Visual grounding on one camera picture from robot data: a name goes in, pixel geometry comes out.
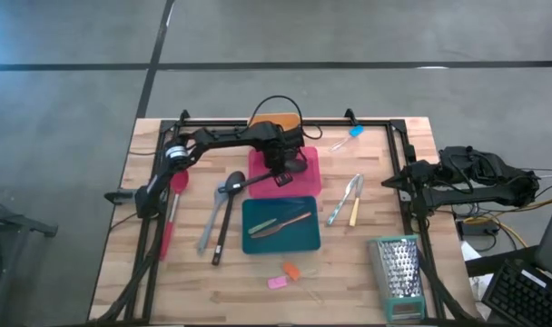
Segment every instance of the orange object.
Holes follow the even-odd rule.
[[[251,120],[250,126],[260,122],[273,122],[282,126],[284,131],[288,131],[301,124],[301,117],[295,113],[289,114],[256,114]]]
[[[301,277],[301,271],[292,263],[284,263],[283,269],[284,272],[295,282]]]

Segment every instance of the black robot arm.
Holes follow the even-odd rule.
[[[208,150],[234,146],[251,146],[257,151],[262,151],[264,165],[270,170],[269,173],[250,179],[237,187],[259,182],[268,177],[274,177],[276,183],[282,186],[292,180],[290,171],[298,172],[306,169],[306,163],[300,164],[300,169],[298,164],[294,164],[300,148],[304,146],[300,126],[289,131],[282,131],[280,125],[271,122],[218,131],[200,128],[193,133],[179,134],[165,144],[163,164],[159,171],[147,185],[141,186],[135,193],[137,216],[149,218],[160,212],[160,197],[174,174],[196,164]]]
[[[472,182],[486,187],[474,187]],[[455,185],[460,183],[467,188]],[[416,161],[381,184],[408,193],[414,212],[423,215],[447,204],[495,202],[521,207],[534,201],[539,187],[533,172],[511,167],[496,154],[471,146],[446,147],[439,152],[439,163]]]

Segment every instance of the pink container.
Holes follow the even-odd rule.
[[[278,187],[272,178],[248,186],[248,192],[254,199],[278,198],[295,196],[317,196],[322,190],[320,180],[319,154],[315,147],[302,148],[306,156],[308,168],[302,173],[293,173],[294,180],[282,187]],[[248,155],[248,178],[265,174],[268,168],[264,167],[264,154],[251,150]]]

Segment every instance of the pink object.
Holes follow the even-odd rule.
[[[169,182],[169,186],[171,187],[172,191],[175,193],[175,196],[173,197],[171,212],[167,217],[167,223],[165,223],[165,230],[163,231],[161,253],[159,255],[159,260],[161,261],[165,260],[165,256],[167,255],[167,250],[169,249],[169,243],[171,242],[171,238],[173,236],[173,229],[174,229],[173,219],[175,218],[175,211],[177,210],[177,205],[179,204],[179,194],[181,194],[181,192],[183,192],[185,187],[187,187],[188,182],[189,182],[189,174],[187,173],[187,171],[176,173],[171,179],[171,181]]]
[[[277,290],[279,288],[285,287],[288,285],[286,281],[286,276],[274,277],[268,280],[268,288],[271,290]]]
[[[294,180],[282,187],[278,187],[274,179],[269,178],[248,186],[248,192],[254,199],[279,198],[296,196],[317,196],[322,190],[320,180],[319,154],[315,147],[307,146],[302,148],[306,156],[308,168],[302,173],[293,173]],[[262,152],[251,150],[248,155],[248,172],[250,178],[265,174],[268,168],[264,166],[264,155]]]

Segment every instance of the red handle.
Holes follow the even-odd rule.
[[[171,236],[173,234],[173,222],[167,222],[165,225],[165,231],[163,232],[163,242],[161,243],[161,255],[159,260],[165,260],[167,255],[167,249],[169,249],[169,243],[171,242]]]

